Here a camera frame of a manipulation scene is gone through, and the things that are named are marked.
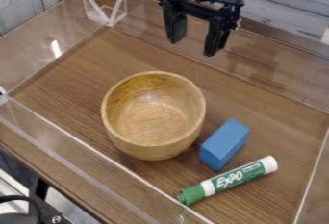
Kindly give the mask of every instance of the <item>wooden bowl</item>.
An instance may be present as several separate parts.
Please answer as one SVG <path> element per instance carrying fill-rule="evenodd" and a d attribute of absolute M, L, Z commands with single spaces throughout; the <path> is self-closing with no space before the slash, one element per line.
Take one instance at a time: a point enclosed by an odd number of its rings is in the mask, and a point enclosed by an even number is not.
<path fill-rule="evenodd" d="M 141 160 L 173 158 L 200 136 L 206 101 L 182 76 L 152 71 L 122 80 L 109 91 L 102 118 L 117 148 Z"/>

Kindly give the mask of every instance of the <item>dry erase marker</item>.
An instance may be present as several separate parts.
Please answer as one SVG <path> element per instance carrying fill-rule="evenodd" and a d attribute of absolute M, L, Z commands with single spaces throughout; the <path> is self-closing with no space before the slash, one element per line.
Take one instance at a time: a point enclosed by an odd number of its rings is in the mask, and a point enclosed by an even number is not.
<path fill-rule="evenodd" d="M 225 189 L 235 187 L 267 174 L 279 170 L 275 157 L 269 156 L 256 162 L 241 166 L 228 173 L 224 173 L 198 185 L 184 188 L 178 196 L 185 205 L 192 205 L 205 197 L 214 195 Z"/>

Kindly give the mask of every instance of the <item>blue foam block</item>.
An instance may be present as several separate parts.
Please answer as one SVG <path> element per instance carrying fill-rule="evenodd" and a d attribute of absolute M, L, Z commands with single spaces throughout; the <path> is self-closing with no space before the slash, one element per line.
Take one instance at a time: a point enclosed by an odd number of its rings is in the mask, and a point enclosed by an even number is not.
<path fill-rule="evenodd" d="M 249 128 L 229 119 L 201 146 L 201 161 L 216 171 L 231 161 L 248 142 Z"/>

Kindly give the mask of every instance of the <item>bowl rim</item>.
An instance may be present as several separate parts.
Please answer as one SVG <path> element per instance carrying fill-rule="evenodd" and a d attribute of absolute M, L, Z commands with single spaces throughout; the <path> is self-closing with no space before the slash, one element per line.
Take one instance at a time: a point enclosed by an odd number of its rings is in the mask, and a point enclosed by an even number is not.
<path fill-rule="evenodd" d="M 194 91 L 198 93 L 200 97 L 201 97 L 201 112 L 198 115 L 198 119 L 193 125 L 193 127 L 178 137 L 173 138 L 172 140 L 169 140 L 169 142 L 161 144 L 161 145 L 144 145 L 144 144 L 138 144 L 134 143 L 133 141 L 130 141 L 126 137 L 124 137 L 121 135 L 121 133 L 116 130 L 116 128 L 113 127 L 110 121 L 109 121 L 109 117 L 108 117 L 108 103 L 109 103 L 109 99 L 112 94 L 114 93 L 116 89 L 125 83 L 128 82 L 130 79 L 137 78 L 138 76 L 144 76 L 144 75 L 168 75 L 172 77 L 176 77 L 181 80 L 184 80 L 186 83 L 189 83 L 189 85 L 192 86 L 192 88 L 194 89 Z M 205 95 L 204 92 L 201 91 L 201 89 L 197 87 L 197 85 L 188 79 L 185 78 L 182 75 L 172 73 L 172 72 L 166 72 L 166 71 L 148 71 L 148 72 L 141 72 L 137 74 L 130 75 L 129 77 L 126 77 L 125 79 L 122 79 L 109 90 L 105 98 L 103 98 L 103 102 L 102 102 L 102 108 L 101 108 L 101 113 L 102 113 L 102 119 L 103 119 L 103 123 L 106 125 L 106 128 L 110 130 L 110 132 L 113 133 L 113 135 L 121 139 L 121 141 L 133 144 L 136 146 L 142 146 L 142 147 L 161 147 L 161 146 L 166 146 L 170 144 L 176 144 L 177 142 L 180 142 L 181 140 L 184 140 L 186 137 L 189 137 L 190 135 L 193 135 L 193 133 L 198 130 L 198 128 L 202 126 L 204 121 L 205 121 L 205 117 L 206 117 L 206 99 L 205 99 Z"/>

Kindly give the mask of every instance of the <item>wooden table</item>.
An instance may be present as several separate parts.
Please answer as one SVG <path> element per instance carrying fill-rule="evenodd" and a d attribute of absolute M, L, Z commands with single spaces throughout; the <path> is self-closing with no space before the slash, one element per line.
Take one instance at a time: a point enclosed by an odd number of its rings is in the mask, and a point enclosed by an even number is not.
<path fill-rule="evenodd" d="M 267 43 L 259 43 L 265 47 L 248 49 L 256 62 L 272 54 Z M 289 47 L 280 50 L 291 56 L 301 72 L 307 71 L 309 65 L 299 65 L 300 52 Z M 208 100 L 202 135 L 184 154 L 165 162 L 142 162 L 124 155 L 109 139 L 101 118 L 101 103 L 110 87 L 129 75 L 149 70 L 185 76 L 202 89 Z M 267 78 L 267 73 L 265 70 L 259 78 Z M 29 143 L 27 137 L 3 124 L 2 146 L 102 222 L 181 223 L 178 213 L 185 218 L 182 223 L 205 222 L 193 212 L 177 207 L 157 189 L 177 197 L 182 187 L 216 175 L 200 162 L 198 148 L 231 117 L 251 127 L 252 135 L 223 172 L 268 155 L 277 158 L 280 171 L 201 201 L 192 209 L 214 223 L 291 223 L 295 220 L 328 130 L 326 112 L 110 28 L 102 28 L 70 50 L 13 96 L 79 140 L 59 135 L 54 128 L 42 131 L 43 120 L 22 113 L 21 125 L 61 157 L 50 157 L 43 148 Z M 125 168 L 120 169 L 105 157 Z M 144 179 L 134 178 L 129 170 Z M 148 187 L 144 180 L 157 189 Z"/>

